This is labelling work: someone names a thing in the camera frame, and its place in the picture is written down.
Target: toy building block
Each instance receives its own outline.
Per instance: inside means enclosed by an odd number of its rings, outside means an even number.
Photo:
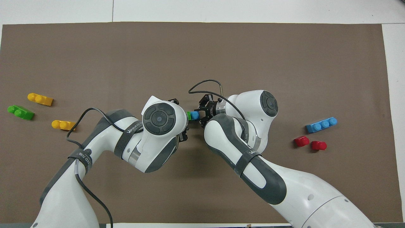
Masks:
[[[62,121],[62,120],[54,120],[52,121],[52,127],[55,129],[62,129],[62,130],[70,130],[72,127],[75,125],[75,122],[69,122],[69,121]]]
[[[328,145],[325,142],[313,141],[311,147],[313,150],[322,150],[324,151]]]
[[[31,120],[34,116],[34,113],[32,111],[17,105],[8,107],[7,111],[24,120]]]
[[[188,120],[198,120],[200,118],[200,113],[197,111],[186,112]]]
[[[324,119],[322,121],[307,125],[308,133],[314,133],[330,126],[336,125],[337,119],[335,117],[330,117],[328,119]]]
[[[306,136],[300,136],[294,139],[294,141],[297,146],[305,146],[309,144],[309,139]]]
[[[30,93],[27,96],[28,100],[39,103],[39,104],[43,104],[43,105],[47,105],[47,106],[51,106],[53,98],[50,97],[46,97],[46,96],[42,96],[42,95],[38,95],[36,93]]]

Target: black strap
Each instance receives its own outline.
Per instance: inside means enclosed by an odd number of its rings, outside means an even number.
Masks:
[[[68,158],[73,157],[79,159],[81,163],[83,163],[84,167],[86,168],[86,173],[92,168],[93,166],[93,159],[90,157],[88,153],[84,150],[77,148],[74,150]]]
[[[257,155],[261,155],[259,154],[259,152],[257,152],[254,149],[247,149],[245,152],[242,153],[241,158],[238,160],[238,162],[235,165],[235,173],[238,174],[238,176],[240,177],[243,173],[243,171],[245,170],[246,166],[249,164],[250,160],[252,160],[252,158],[254,158]]]
[[[117,144],[115,145],[114,154],[122,159],[122,153],[126,145],[128,144],[129,140],[132,136],[137,133],[137,131],[142,128],[142,121],[137,120],[133,122],[125,131],[122,133],[121,137],[119,138]]]
[[[239,118],[235,119],[239,122],[239,125],[242,128],[241,139],[247,143],[249,141],[249,125],[247,124],[247,121],[244,119]]]

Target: circular joint cap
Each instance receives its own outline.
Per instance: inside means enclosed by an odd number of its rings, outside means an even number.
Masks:
[[[24,113],[21,110],[16,110],[14,112],[14,115],[17,117],[24,117]]]
[[[162,111],[157,111],[152,115],[152,123],[158,127],[163,126],[167,121],[167,115]]]
[[[13,107],[13,106],[9,106],[9,107],[7,108],[7,111],[10,112],[10,113],[14,113],[15,110],[16,110],[16,108]]]
[[[263,111],[270,117],[275,117],[278,112],[277,100],[268,91],[263,91],[260,95],[260,104]]]
[[[337,119],[336,119],[336,118],[330,118],[329,124],[330,124],[331,126],[336,125],[336,124],[337,124]]]
[[[322,127],[323,128],[327,128],[327,127],[329,127],[329,122],[328,121],[322,121]]]
[[[315,124],[313,126],[315,128],[315,130],[319,131],[320,129],[322,129],[321,125],[319,123]]]
[[[57,121],[57,120],[52,121],[52,127],[53,128],[58,128],[59,127],[59,121]]]
[[[30,94],[28,94],[27,98],[28,98],[28,100],[30,100],[30,101],[35,101],[35,94],[34,94],[34,93],[30,93]]]

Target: lego stud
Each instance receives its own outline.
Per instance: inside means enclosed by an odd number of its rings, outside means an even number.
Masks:
[[[305,146],[309,144],[309,139],[306,136],[300,136],[294,139],[294,142],[297,144],[297,146]]]
[[[320,125],[319,123],[315,124],[313,127],[316,131],[319,131],[320,129],[322,129],[322,125]]]
[[[28,94],[28,100],[35,101],[35,93]]]
[[[54,120],[54,121],[52,121],[51,125],[52,125],[53,128],[59,128],[59,121]]]
[[[15,111],[16,111],[16,107],[14,107],[14,106],[9,106],[8,108],[7,108],[7,111],[8,112],[10,112],[10,113],[14,113]]]
[[[334,117],[329,118],[329,124],[330,124],[331,126],[336,125],[336,124],[337,124],[337,119],[334,118]]]
[[[14,112],[14,115],[15,115],[16,117],[20,117],[20,118],[23,118],[23,117],[24,117],[24,113],[23,113],[21,110],[19,110],[19,109]]]
[[[325,142],[321,142],[321,141],[313,141],[311,143],[311,147],[313,150],[322,150],[324,151],[327,147]]]
[[[191,112],[191,119],[196,120],[200,117],[198,112]]]
[[[322,121],[321,125],[322,125],[323,128],[327,128],[327,127],[329,127],[329,122],[328,121]]]
[[[35,102],[36,103],[41,103],[44,100],[44,98],[42,96],[36,96],[35,97]]]
[[[68,126],[68,124],[66,122],[60,122],[59,127],[64,129]]]

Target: brown paper sheet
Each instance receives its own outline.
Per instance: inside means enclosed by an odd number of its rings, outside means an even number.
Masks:
[[[335,186],[373,222],[402,221],[384,43],[380,25],[98,23],[4,25],[0,52],[0,221],[32,222],[39,197],[76,146],[55,119],[76,121],[88,107],[125,108],[136,117],[151,95],[177,98],[186,111],[214,78],[226,96],[265,89],[279,114],[263,156]],[[217,91],[214,84],[202,85]],[[28,93],[54,98],[47,107]],[[6,112],[21,105],[32,121]],[[295,148],[304,126],[326,151]],[[83,141],[100,119],[86,116],[72,134]],[[190,123],[189,140],[158,171],[143,174],[105,152],[84,178],[115,222],[283,223]],[[89,197],[100,223],[108,217]]]

